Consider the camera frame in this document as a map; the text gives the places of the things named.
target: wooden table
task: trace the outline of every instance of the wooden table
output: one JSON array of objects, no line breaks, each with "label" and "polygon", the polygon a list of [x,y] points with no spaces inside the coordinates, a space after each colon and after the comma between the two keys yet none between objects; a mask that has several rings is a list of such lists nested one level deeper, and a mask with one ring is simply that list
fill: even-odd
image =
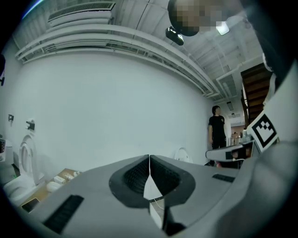
[{"label": "wooden table", "polygon": [[[64,169],[62,170],[60,173],[58,173],[57,175],[61,178],[65,178],[66,180],[66,183],[69,182],[69,180],[64,176],[65,173],[69,173],[70,175],[74,175],[74,170],[71,170],[71,169]],[[22,205],[24,205],[25,203],[29,202],[30,200],[34,199],[34,198],[37,198],[40,202],[42,200],[44,200],[46,197],[48,197],[51,193],[47,191],[47,184],[48,183],[45,183],[44,186],[42,186],[39,190],[37,190],[35,193],[33,193],[30,197],[28,197],[25,202],[23,202],[20,207]]]}]

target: person's arm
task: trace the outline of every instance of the person's arm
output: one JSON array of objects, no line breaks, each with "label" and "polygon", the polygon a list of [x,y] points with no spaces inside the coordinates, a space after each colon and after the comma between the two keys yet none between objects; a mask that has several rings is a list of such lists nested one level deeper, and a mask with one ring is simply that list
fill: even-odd
[{"label": "person's arm", "polygon": [[212,125],[209,125],[209,143],[212,145]]}]

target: blue light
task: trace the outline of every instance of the blue light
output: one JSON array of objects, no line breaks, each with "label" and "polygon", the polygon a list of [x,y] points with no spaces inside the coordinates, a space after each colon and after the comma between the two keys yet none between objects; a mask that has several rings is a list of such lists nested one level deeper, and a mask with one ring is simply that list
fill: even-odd
[{"label": "blue light", "polygon": [[22,17],[22,19],[24,19],[28,14],[29,12],[31,12],[33,10],[33,8],[35,8],[38,4],[40,4],[43,0],[38,0],[29,10],[28,12],[26,12],[26,14]]}]

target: ceiling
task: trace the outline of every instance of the ceiling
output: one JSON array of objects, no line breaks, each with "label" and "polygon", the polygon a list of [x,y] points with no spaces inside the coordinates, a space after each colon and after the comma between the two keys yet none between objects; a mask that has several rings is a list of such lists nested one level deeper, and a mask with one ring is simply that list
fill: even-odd
[{"label": "ceiling", "polygon": [[[21,49],[28,43],[44,35],[50,28],[47,22],[50,14],[77,4],[99,1],[44,0],[24,18],[15,31],[14,40],[17,46]],[[110,24],[128,27],[156,37],[166,45],[172,46],[179,53],[182,53],[186,60],[181,56],[177,57],[177,53],[172,50],[173,48],[165,48],[163,45],[156,44],[146,37],[139,37],[136,34],[128,34],[123,31],[108,31],[106,33],[137,40],[142,44],[153,46],[159,50],[158,52],[162,51],[163,55],[157,51],[153,51],[150,54],[148,51],[147,54],[144,53],[144,56],[151,57],[153,60],[154,57],[155,59],[160,57],[160,64],[173,67],[177,72],[191,78],[201,88],[202,94],[213,99],[216,103],[231,101],[232,98],[240,98],[242,89],[241,68],[237,69],[237,67],[247,61],[249,61],[250,65],[254,66],[254,64],[259,63],[260,56],[262,55],[262,49],[252,26],[243,17],[234,16],[227,20],[227,25],[230,29],[230,32],[227,34],[222,36],[214,28],[207,32],[199,32],[193,37],[184,36],[184,45],[178,46],[165,36],[165,29],[171,26],[167,11],[168,1],[113,0],[115,2],[115,9]],[[110,48],[113,46],[112,41],[109,41],[109,46]],[[141,48],[122,44],[121,49],[124,47],[126,51],[137,51],[136,54],[142,50]],[[33,55],[36,56],[44,53],[45,48],[41,48],[30,54],[31,56],[28,55],[25,57],[23,61],[30,59]],[[167,60],[167,58],[171,57],[176,60],[176,64],[173,63],[173,60],[172,63],[170,62],[171,60]],[[188,73],[188,70],[191,70],[191,72],[195,71],[198,75],[197,78],[204,78],[209,81],[206,84],[202,84],[198,80],[196,81],[196,75]]]}]

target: white string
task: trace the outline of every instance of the white string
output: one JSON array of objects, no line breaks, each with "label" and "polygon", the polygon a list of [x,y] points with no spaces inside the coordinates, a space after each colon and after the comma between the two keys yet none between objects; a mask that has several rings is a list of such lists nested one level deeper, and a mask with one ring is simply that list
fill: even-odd
[{"label": "white string", "polygon": [[154,198],[154,201],[156,202],[157,206],[158,206],[160,209],[163,209],[162,207],[160,207],[160,206],[158,205],[158,203],[157,203],[157,201],[155,200],[155,198]]}]

